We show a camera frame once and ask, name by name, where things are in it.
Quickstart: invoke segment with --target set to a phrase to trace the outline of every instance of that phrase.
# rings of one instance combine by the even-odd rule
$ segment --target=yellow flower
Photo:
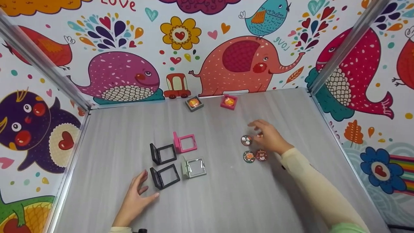
[[[171,23],[161,24],[161,32],[165,34],[162,41],[170,44],[174,50],[190,50],[193,44],[200,42],[198,37],[201,35],[201,29],[195,27],[195,20],[191,18],[182,22],[180,18],[173,16]]]

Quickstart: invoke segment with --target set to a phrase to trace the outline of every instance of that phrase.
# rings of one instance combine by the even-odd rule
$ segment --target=cartoon eye
[[[19,132],[21,129],[22,129],[22,125],[21,124],[19,124],[17,122],[15,122],[15,123],[12,124],[12,130],[14,132]]]
[[[27,112],[27,113],[31,112],[31,106],[30,106],[29,104],[25,104],[25,105],[23,106],[23,109],[24,109],[24,111],[25,111],[25,112]]]

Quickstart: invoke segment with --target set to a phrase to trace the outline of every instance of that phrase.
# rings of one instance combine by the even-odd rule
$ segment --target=beige sleeve
[[[281,163],[293,176],[329,228],[339,223],[354,223],[369,233],[364,221],[347,199],[310,165],[298,149],[292,148],[286,151],[282,155]]]
[[[113,226],[109,233],[132,233],[132,229],[130,227]]]

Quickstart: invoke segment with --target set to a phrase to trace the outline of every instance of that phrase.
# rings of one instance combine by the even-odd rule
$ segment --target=gray table surface
[[[182,99],[94,110],[55,232],[108,232],[132,177],[150,167],[203,157],[207,175],[160,191],[132,228],[150,233],[327,232],[275,156],[246,163],[240,138],[258,118],[276,126],[351,202],[371,232],[389,232],[358,182],[315,104],[303,89],[239,95],[234,111],[220,97],[190,112]],[[198,149],[156,166],[149,144],[194,134]],[[156,191],[149,176],[149,190]]]

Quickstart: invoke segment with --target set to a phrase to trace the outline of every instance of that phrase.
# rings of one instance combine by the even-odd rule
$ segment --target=cartoon car
[[[191,91],[187,89],[187,79],[183,73],[173,73],[167,75],[168,90],[164,91],[164,96],[175,99],[177,96],[187,98]]]

